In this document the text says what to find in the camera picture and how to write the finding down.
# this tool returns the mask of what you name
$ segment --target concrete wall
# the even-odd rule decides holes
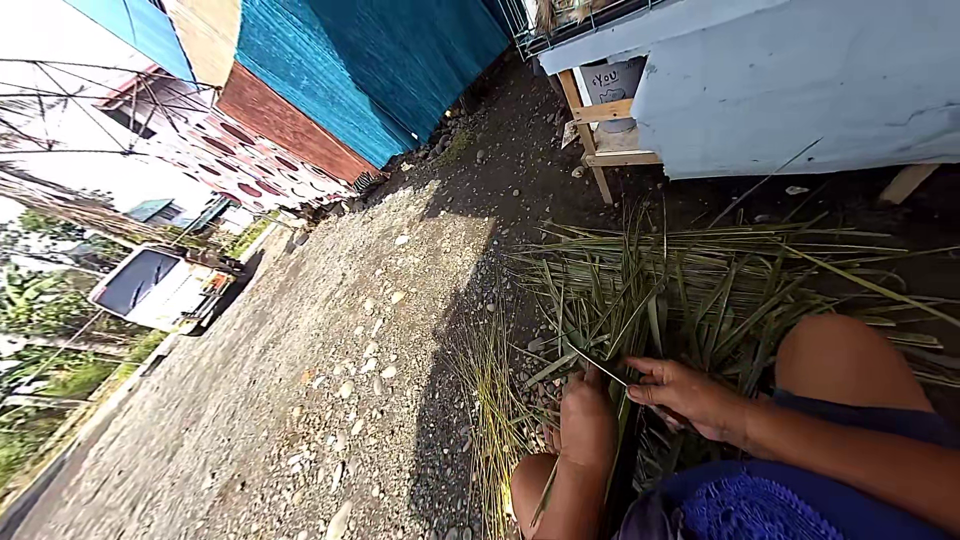
[[[550,66],[569,67],[564,54],[571,63],[647,53],[632,114],[641,147],[674,179],[768,174],[820,137],[783,173],[960,161],[960,2],[734,4],[749,9],[714,24],[703,18],[717,14],[709,0],[654,8],[558,47]],[[684,33],[670,11],[702,19]],[[641,24],[657,15],[675,31]],[[668,37],[651,42],[658,32]]]

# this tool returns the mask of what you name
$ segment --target car windshield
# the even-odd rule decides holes
[[[180,260],[144,250],[107,283],[96,303],[121,315],[130,313]]]

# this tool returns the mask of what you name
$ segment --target brown wall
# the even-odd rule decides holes
[[[380,174],[352,148],[290,105],[236,61],[217,108],[305,161],[351,184],[365,172],[374,176]]]

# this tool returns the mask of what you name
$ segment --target white vehicle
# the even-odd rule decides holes
[[[241,271],[240,262],[209,252],[144,244],[97,283],[88,300],[138,325],[196,334]]]

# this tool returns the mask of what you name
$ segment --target white container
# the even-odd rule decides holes
[[[593,105],[599,105],[634,97],[636,87],[640,84],[643,66],[646,63],[646,58],[637,57],[617,63],[596,61],[580,66],[584,83],[587,85],[590,102]],[[621,118],[600,122],[597,129],[615,134],[625,132],[635,126],[636,121],[633,118]]]

